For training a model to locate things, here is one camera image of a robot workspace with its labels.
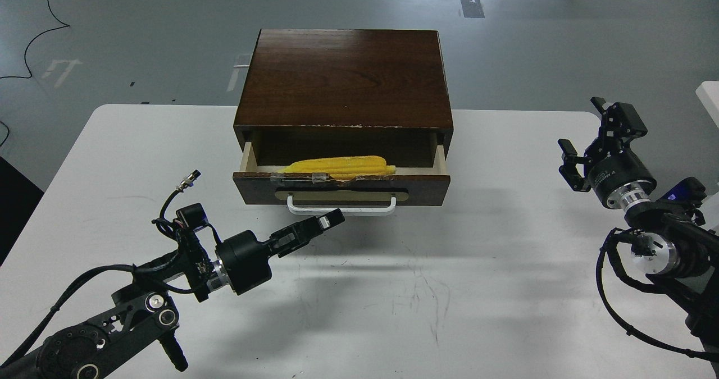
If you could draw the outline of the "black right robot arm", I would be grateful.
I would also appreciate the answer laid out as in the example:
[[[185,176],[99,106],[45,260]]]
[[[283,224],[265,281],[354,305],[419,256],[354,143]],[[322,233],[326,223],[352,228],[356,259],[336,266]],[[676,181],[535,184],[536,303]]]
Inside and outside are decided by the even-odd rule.
[[[592,97],[600,115],[598,136],[581,156],[559,139],[559,173],[575,192],[592,191],[604,208],[624,213],[627,228],[609,231],[600,247],[595,281],[604,308],[629,336],[655,348],[717,364],[717,233],[704,228],[699,210],[706,188],[695,177],[680,181],[657,200],[657,180],[631,150],[647,127],[634,106]],[[657,340],[624,320],[604,293],[603,267],[609,262],[621,282],[644,294],[667,295],[686,313],[686,327],[703,351]]]

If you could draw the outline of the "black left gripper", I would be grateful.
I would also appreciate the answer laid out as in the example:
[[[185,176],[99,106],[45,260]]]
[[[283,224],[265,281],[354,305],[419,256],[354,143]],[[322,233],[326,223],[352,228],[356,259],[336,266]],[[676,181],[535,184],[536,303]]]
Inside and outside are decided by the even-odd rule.
[[[242,295],[272,279],[270,257],[293,253],[344,221],[342,211],[335,208],[275,231],[265,241],[259,241],[253,231],[242,231],[216,244],[215,252],[231,289]]]

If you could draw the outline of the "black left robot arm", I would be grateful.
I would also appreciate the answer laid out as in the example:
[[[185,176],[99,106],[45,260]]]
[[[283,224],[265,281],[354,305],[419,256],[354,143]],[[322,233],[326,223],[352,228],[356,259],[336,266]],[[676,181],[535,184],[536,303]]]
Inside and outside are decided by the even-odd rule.
[[[155,341],[174,368],[185,371],[188,362],[175,337],[179,313],[172,294],[193,295],[198,302],[205,302],[210,293],[228,286],[242,295],[271,279],[271,257],[284,257],[345,220],[342,211],[334,208],[283,227],[265,241],[250,230],[227,239],[213,231],[217,258],[212,261],[196,235],[211,227],[200,203],[179,208],[173,220],[165,217],[172,200],[198,177],[198,170],[185,177],[152,221],[177,248],[141,266],[111,264],[83,272],[2,364],[3,378],[105,378]],[[113,307],[62,328],[34,348],[62,305],[91,279],[108,271],[128,272],[133,277],[131,284],[111,295]]]

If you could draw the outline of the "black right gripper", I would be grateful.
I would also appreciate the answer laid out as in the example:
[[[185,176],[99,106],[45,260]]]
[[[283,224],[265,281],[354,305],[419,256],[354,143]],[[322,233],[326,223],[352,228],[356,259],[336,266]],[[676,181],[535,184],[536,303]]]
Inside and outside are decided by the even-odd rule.
[[[616,190],[621,187],[638,184],[645,193],[657,187],[657,180],[630,149],[631,142],[646,136],[648,129],[629,103],[608,103],[601,97],[592,97],[590,102],[600,113],[598,137],[590,145],[590,154],[608,157],[585,166],[583,177],[577,166],[585,165],[588,158],[578,156],[568,139],[558,139],[563,161],[559,173],[573,191],[592,189],[604,208],[620,208]]]

